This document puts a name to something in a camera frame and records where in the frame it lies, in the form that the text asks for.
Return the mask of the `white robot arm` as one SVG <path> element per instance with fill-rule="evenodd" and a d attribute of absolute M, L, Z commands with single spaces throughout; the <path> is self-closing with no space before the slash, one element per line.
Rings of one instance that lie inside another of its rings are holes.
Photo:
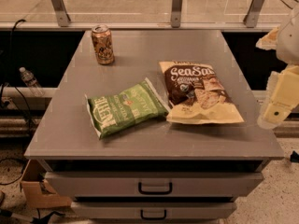
<path fill-rule="evenodd" d="M 274 49 L 277 58 L 287 64 L 280 73 L 271 72 L 257 119 L 261 128 L 270 130 L 280 125 L 299 105 L 299 6 L 293 8 L 280 26 L 261 38 L 256 46 Z"/>

